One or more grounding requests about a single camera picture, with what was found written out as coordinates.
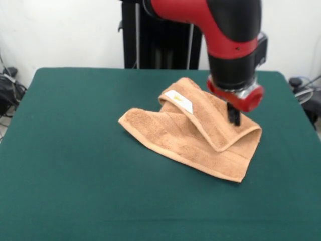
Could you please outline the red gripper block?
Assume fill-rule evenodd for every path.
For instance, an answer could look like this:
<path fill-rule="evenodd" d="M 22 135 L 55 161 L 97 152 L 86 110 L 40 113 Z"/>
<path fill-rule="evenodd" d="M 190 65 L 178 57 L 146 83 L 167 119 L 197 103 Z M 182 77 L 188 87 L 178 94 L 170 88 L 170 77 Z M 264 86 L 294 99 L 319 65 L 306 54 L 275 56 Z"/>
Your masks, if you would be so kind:
<path fill-rule="evenodd" d="M 253 111 L 259 106 L 264 96 L 264 89 L 258 84 L 256 77 L 250 85 L 243 89 L 227 91 L 216 87 L 213 83 L 212 76 L 209 75 L 207 88 L 212 94 L 227 102 L 228 120 L 236 126 L 239 126 L 241 123 L 240 111 Z"/>

